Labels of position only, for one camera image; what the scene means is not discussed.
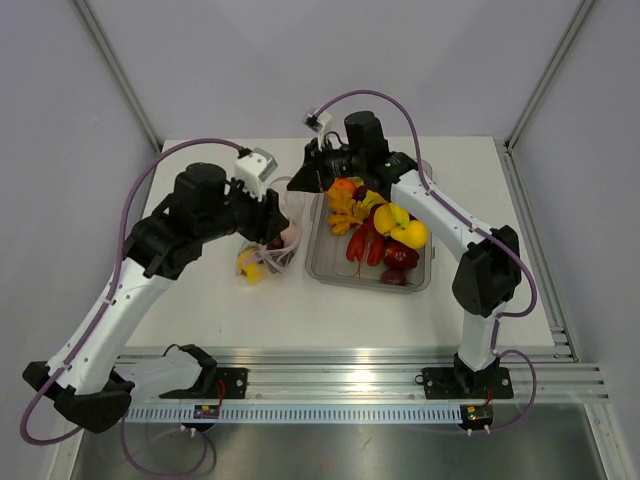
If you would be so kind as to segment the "dark red grape bunch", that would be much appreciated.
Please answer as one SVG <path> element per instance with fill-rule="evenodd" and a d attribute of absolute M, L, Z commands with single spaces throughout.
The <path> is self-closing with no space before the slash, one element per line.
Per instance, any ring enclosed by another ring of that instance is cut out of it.
<path fill-rule="evenodd" d="M 283 274 L 295 253 L 296 248 L 278 236 L 266 245 L 265 265 L 271 274 Z"/>

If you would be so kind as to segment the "clear pink zip top bag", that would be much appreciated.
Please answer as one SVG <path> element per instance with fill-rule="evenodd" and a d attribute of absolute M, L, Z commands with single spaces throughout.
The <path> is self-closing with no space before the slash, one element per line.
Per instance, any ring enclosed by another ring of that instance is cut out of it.
<path fill-rule="evenodd" d="M 248 285 L 274 275 L 283 275 L 297 254 L 303 236 L 304 192 L 289 191 L 291 177 L 273 180 L 270 188 L 279 195 L 279 207 L 289 225 L 266 245 L 244 241 L 236 256 L 235 274 Z"/>

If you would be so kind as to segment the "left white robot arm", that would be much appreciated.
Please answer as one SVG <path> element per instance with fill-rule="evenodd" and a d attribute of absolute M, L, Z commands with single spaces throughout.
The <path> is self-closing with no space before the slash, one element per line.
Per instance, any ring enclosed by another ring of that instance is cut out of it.
<path fill-rule="evenodd" d="M 102 298 L 70 341 L 48 361 L 29 363 L 24 380 L 66 420 L 92 433 L 110 429 L 137 401 L 217 393 L 217 362 L 193 344 L 131 370 L 115 363 L 149 309 L 206 243 L 238 233 L 265 245 L 288 227 L 269 187 L 276 167 L 249 156 L 236 162 L 231 178 L 209 163 L 177 175 L 173 191 L 131 229 Z"/>

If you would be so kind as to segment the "yellow bell pepper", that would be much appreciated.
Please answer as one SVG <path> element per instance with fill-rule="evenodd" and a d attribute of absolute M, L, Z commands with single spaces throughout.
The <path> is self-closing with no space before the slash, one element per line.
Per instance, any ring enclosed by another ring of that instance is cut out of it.
<path fill-rule="evenodd" d="M 255 248 L 248 248 L 236 257 L 236 275 L 244 279 L 249 285 L 255 285 L 264 279 L 265 270 L 259 263 Z"/>

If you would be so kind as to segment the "pink egg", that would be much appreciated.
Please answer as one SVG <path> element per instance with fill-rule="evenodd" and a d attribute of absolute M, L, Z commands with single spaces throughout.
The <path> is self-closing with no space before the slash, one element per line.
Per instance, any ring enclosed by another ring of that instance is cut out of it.
<path fill-rule="evenodd" d="M 301 228 L 293 223 L 290 223 L 289 226 L 280 233 L 280 237 L 285 247 L 297 244 L 301 235 Z"/>

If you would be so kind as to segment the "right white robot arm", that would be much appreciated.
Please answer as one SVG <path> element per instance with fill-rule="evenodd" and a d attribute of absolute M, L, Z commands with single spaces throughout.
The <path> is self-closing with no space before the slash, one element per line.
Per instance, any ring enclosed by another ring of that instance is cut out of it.
<path fill-rule="evenodd" d="M 320 193 L 338 178 L 359 177 L 424 223 L 458 263 L 452 293 L 464 312 L 462 340 L 442 385 L 468 398 L 495 390 L 501 382 L 499 319 L 522 279 L 517 233 L 478 221 L 452 202 L 427 178 L 422 160 L 390 149 L 372 112 L 345 118 L 347 142 L 339 147 L 325 141 L 330 122 L 326 113 L 305 117 L 316 137 L 305 146 L 289 190 Z"/>

